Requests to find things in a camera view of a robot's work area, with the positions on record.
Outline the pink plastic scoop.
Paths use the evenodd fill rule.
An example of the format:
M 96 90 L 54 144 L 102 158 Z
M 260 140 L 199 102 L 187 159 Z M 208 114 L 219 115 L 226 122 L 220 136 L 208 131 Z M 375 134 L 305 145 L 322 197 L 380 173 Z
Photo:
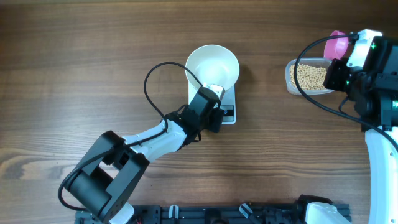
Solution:
M 327 40 L 323 52 L 323 58 L 328 60 L 342 59 L 349 45 L 348 37 Z

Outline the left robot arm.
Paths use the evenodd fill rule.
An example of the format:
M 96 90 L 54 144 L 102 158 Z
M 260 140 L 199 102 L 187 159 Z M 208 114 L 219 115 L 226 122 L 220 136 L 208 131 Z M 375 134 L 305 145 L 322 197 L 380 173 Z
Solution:
M 71 193 L 101 223 L 127 223 L 133 216 L 128 203 L 136 185 L 151 162 L 201 139 L 201 131 L 217 133 L 223 120 L 221 99 L 224 89 L 217 85 L 198 89 L 192 101 L 162 117 L 156 127 L 134 136 L 103 133 L 58 189 L 62 197 Z

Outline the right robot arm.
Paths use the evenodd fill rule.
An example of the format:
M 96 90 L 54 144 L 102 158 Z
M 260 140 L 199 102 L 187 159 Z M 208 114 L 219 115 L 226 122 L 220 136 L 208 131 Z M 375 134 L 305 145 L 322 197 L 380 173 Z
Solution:
M 354 121 L 365 133 L 371 168 L 370 223 L 397 223 L 397 39 L 346 34 L 354 43 L 350 58 L 334 59 L 326 75 L 327 89 L 346 93 L 354 117 L 331 109 L 298 91 L 315 106 Z

